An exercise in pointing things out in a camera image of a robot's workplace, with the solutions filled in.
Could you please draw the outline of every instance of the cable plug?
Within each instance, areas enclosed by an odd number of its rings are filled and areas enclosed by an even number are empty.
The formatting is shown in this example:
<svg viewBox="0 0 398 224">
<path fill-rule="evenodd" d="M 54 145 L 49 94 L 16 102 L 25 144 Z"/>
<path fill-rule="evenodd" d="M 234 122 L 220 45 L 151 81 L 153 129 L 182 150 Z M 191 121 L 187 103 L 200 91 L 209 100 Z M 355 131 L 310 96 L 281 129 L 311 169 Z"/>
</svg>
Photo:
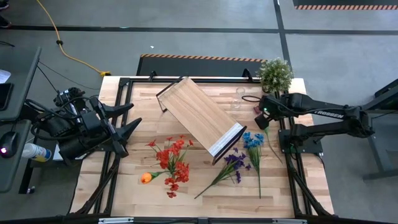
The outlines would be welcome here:
<svg viewBox="0 0 398 224">
<path fill-rule="evenodd" d="M 100 75 L 101 75 L 102 77 L 105 77 L 105 76 L 111 76 L 111 72 L 110 72 L 110 71 L 107 71 L 107 72 L 101 72 L 101 73 L 100 73 Z"/>
</svg>

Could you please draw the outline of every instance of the glass cup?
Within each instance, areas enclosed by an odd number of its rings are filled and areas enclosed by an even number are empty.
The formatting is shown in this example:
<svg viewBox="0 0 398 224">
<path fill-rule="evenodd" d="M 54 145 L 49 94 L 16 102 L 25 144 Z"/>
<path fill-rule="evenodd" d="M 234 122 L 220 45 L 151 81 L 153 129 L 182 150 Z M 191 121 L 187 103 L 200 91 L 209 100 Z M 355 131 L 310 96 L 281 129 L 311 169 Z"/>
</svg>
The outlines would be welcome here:
<svg viewBox="0 0 398 224">
<path fill-rule="evenodd" d="M 243 87 L 239 87 L 236 89 L 236 92 L 232 98 L 231 105 L 233 108 L 240 108 L 242 103 L 242 96 L 245 94 L 245 90 Z"/>
</svg>

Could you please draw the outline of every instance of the black and orange stripe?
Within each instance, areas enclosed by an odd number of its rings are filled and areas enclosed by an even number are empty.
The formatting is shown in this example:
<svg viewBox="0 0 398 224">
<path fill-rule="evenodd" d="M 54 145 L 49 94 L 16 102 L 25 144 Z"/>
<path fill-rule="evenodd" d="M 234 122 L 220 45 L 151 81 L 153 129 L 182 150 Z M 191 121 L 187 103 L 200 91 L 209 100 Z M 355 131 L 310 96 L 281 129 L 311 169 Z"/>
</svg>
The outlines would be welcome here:
<svg viewBox="0 0 398 224">
<path fill-rule="evenodd" d="M 235 58 L 235 57 L 212 57 L 212 56 L 194 56 L 194 55 L 167 55 L 167 54 L 142 54 L 143 57 L 152 58 L 185 58 L 185 59 L 202 59 L 202 60 L 229 60 L 229 61 L 242 61 L 242 62 L 266 62 L 265 59 L 257 58 Z"/>
</svg>

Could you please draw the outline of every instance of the gray floor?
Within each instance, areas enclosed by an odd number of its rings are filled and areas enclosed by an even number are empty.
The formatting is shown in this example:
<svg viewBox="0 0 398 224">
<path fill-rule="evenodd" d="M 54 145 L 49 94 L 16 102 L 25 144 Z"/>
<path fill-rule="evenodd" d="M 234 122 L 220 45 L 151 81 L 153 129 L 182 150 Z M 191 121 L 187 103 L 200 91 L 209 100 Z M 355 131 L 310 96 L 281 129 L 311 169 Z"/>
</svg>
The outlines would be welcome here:
<svg viewBox="0 0 398 224">
<path fill-rule="evenodd" d="M 271 0 L 43 0 L 58 25 L 184 28 L 277 28 Z M 296 11 L 280 0 L 286 29 L 397 30 L 398 11 Z M 1 13 L 15 25 L 49 25 L 32 0 L 13 0 Z M 134 75 L 140 54 L 283 57 L 278 34 L 187 32 L 61 32 L 65 50 L 114 75 Z M 99 88 L 94 71 L 65 58 L 52 31 L 0 30 L 0 39 L 17 47 L 41 46 L 41 61 L 86 86 Z M 360 105 L 398 78 L 398 36 L 288 35 L 295 77 L 308 94 L 332 103 Z M 75 86 L 43 68 L 60 90 Z M 89 90 L 88 95 L 98 94 Z M 54 92 L 37 72 L 28 97 L 53 106 Z M 332 119 L 314 116 L 317 124 Z M 376 171 L 367 140 L 346 135 L 322 140 L 326 176 L 335 213 L 341 217 L 398 222 L 398 178 L 363 182 Z M 24 162 L 21 163 L 21 174 Z M 63 215 L 68 212 L 79 167 L 35 172 L 33 195 L 16 189 L 0 195 L 0 220 Z M 17 186 L 21 179 L 16 179 Z"/>
</svg>

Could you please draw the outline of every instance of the wooden tabletop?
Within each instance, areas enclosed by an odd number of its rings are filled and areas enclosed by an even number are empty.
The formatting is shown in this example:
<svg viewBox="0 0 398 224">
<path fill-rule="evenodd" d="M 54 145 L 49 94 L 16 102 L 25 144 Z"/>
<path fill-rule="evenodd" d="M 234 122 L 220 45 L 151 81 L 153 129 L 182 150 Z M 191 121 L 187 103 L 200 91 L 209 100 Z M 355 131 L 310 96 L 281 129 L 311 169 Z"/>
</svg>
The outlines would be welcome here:
<svg viewBox="0 0 398 224">
<path fill-rule="evenodd" d="M 99 94 L 99 100 L 113 106 L 118 91 L 120 77 L 104 77 Z M 292 199 L 284 155 L 280 153 L 277 131 L 279 123 L 271 122 L 269 137 L 274 150 L 282 158 L 283 164 L 272 153 L 268 144 L 262 147 L 261 160 L 261 192 L 258 198 L 258 183 L 255 170 L 241 170 L 242 182 L 235 184 L 224 180 L 207 190 L 202 196 L 194 199 L 217 176 L 223 161 L 211 165 L 212 156 L 201 146 L 193 136 L 180 124 L 170 112 L 162 113 L 156 93 L 169 83 L 135 83 L 132 89 L 131 101 L 134 107 L 130 110 L 127 122 L 142 118 L 142 122 L 129 139 L 127 149 L 129 156 L 121 160 L 118 181 L 116 184 L 112 216 L 129 217 L 239 217 L 239 218 L 292 218 Z M 236 89 L 243 87 L 247 95 L 261 95 L 258 84 L 230 83 L 199 83 L 199 87 L 221 108 L 229 113 L 237 122 L 247 126 L 252 133 L 260 133 L 253 112 L 255 103 L 242 102 L 240 108 L 231 106 Z M 304 81 L 294 78 L 289 90 L 291 93 L 305 93 Z M 126 91 L 122 96 L 124 102 Z M 295 119 L 296 123 L 312 125 L 310 114 Z M 140 177 L 147 171 L 160 171 L 155 154 L 149 146 L 149 141 L 156 139 L 162 148 L 167 146 L 166 138 L 186 135 L 186 139 L 194 140 L 185 161 L 190 164 L 190 180 L 180 184 L 176 198 L 168 198 L 168 187 L 164 184 L 165 175 L 143 185 Z M 240 140 L 236 147 L 243 150 Z M 75 198 L 71 212 L 77 211 L 88 200 L 98 185 L 103 163 L 103 152 L 93 153 L 83 161 Z M 333 213 L 325 171 L 319 158 L 311 154 L 303 154 L 303 164 L 307 184 L 324 208 Z M 301 190 L 297 191 L 300 208 L 304 211 Z"/>
</svg>

